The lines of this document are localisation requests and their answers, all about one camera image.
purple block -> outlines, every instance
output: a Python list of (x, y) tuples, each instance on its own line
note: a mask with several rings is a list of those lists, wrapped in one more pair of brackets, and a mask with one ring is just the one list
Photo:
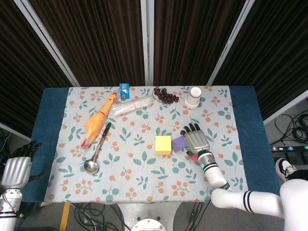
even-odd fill
[(174, 152), (178, 152), (187, 146), (186, 140), (183, 136), (180, 136), (172, 141), (172, 149)]

clear plastic bag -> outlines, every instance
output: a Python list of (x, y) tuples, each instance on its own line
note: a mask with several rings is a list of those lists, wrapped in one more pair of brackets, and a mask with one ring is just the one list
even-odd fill
[(144, 97), (138, 100), (132, 100), (127, 103), (114, 104), (110, 108), (108, 116), (115, 117), (118, 115), (127, 114), (139, 108), (152, 106), (153, 104), (154, 104), (154, 98), (152, 96)]

small blue carton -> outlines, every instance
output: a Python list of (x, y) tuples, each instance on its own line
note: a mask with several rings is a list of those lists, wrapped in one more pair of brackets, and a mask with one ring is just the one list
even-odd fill
[(129, 99), (129, 84), (120, 83), (120, 97), (122, 100)]

floral tablecloth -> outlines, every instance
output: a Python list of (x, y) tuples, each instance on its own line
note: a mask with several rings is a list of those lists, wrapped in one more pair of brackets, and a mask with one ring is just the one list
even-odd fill
[[(86, 134), (83, 125), (118, 87), (70, 88), (45, 201), (209, 200), (212, 188), (199, 163), (186, 155), (186, 149), (167, 156), (155, 155), (155, 135), (175, 139), (191, 122), (198, 123), (204, 131), (232, 190), (247, 190), (229, 87), (199, 87), (202, 97), (195, 110), (185, 106), (190, 86), (167, 86), (168, 93), (179, 96), (178, 103), (155, 101), (152, 107), (109, 118), (107, 122), (112, 126), (97, 160), (100, 171), (92, 175), (85, 171), (83, 163), (93, 155), (102, 132), (89, 148), (82, 150), (80, 144)], [(130, 100), (150, 96), (152, 90), (153, 87), (130, 87)]]

red grapes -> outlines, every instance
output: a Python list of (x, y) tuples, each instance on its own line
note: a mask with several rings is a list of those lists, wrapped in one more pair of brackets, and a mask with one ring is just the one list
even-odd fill
[(159, 87), (155, 87), (154, 95), (157, 95), (158, 99), (163, 103), (171, 104), (173, 102), (179, 101), (179, 97), (177, 97), (176, 95), (168, 94), (166, 88), (160, 90)]

